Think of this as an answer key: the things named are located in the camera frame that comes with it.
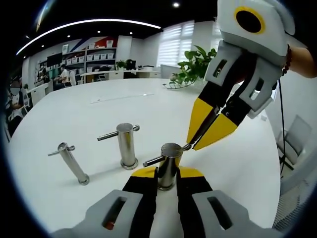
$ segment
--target monitor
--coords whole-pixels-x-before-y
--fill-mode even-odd
[[[47,67],[56,65],[56,64],[60,64],[62,61],[62,57],[63,57],[63,53],[59,53],[56,55],[52,55],[48,57],[48,61],[47,61]]]

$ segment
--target white robotic hand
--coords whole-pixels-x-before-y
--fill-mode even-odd
[[[223,41],[206,71],[208,83],[194,104],[188,131],[187,143],[195,150],[233,133],[246,115],[254,118],[272,101],[290,51],[286,32],[295,33],[292,16],[275,0],[219,0],[218,23]],[[243,84],[228,99],[241,78]]]

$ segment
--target bracelet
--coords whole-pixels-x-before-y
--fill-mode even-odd
[[[291,62],[292,62],[292,50],[289,44],[287,44],[287,60],[286,60],[286,66],[282,69],[282,76],[284,76],[289,70],[289,67],[291,66]]]

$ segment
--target yellow ring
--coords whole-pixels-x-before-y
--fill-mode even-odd
[[[237,20],[237,13],[240,11],[248,11],[250,13],[252,13],[254,16],[256,16],[258,18],[258,20],[260,21],[261,24],[261,30],[255,34],[262,34],[265,31],[265,22],[263,20],[263,17],[254,9],[247,7],[247,6],[239,6],[235,9],[234,11],[234,19],[236,20],[236,22],[239,24],[238,20]]]

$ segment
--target office desk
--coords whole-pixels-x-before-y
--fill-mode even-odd
[[[35,106],[47,94],[53,91],[53,82],[44,83],[40,86],[27,90],[26,93],[31,93],[32,103]]]
[[[86,83],[86,76],[106,74],[108,77],[107,80],[114,80],[114,79],[123,79],[124,73],[135,73],[137,74],[138,78],[160,78],[159,71],[145,71],[145,70],[96,71],[96,72],[90,72],[90,73],[83,73],[80,76],[84,77],[83,82]]]
[[[88,83],[54,91],[21,122],[9,144],[12,176],[25,204],[49,232],[81,222],[87,209],[135,171],[124,170],[117,138],[98,142],[122,122],[139,124],[135,155],[142,163],[160,155],[168,142],[185,145],[194,101],[191,86],[167,90],[162,79],[124,79]],[[79,185],[60,155],[48,157],[61,142],[75,145],[73,155],[90,176]],[[230,136],[199,151],[184,153],[181,165],[200,170],[249,211],[263,228],[272,226],[280,193],[280,167],[268,119],[245,118]],[[151,237],[182,237],[176,188],[158,191]]]

